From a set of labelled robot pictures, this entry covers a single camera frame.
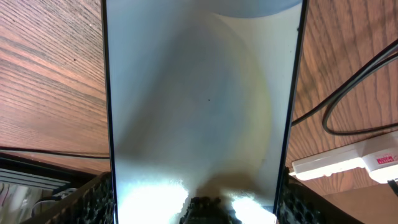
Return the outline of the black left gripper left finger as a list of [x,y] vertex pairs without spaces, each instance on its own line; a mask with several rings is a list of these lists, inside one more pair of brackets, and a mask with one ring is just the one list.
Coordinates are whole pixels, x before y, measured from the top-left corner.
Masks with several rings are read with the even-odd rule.
[[114,198],[111,174],[104,172],[74,193],[22,224],[112,224]]

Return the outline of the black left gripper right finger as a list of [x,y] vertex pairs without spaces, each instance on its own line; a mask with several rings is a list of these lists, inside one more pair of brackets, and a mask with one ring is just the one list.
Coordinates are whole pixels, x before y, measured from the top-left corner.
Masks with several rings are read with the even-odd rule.
[[363,224],[289,175],[284,169],[276,211],[280,224]]

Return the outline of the black samsung smartphone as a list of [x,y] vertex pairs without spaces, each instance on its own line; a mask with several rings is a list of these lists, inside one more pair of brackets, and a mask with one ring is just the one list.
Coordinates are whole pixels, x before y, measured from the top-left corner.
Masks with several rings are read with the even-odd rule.
[[275,223],[307,1],[104,0],[116,223]]

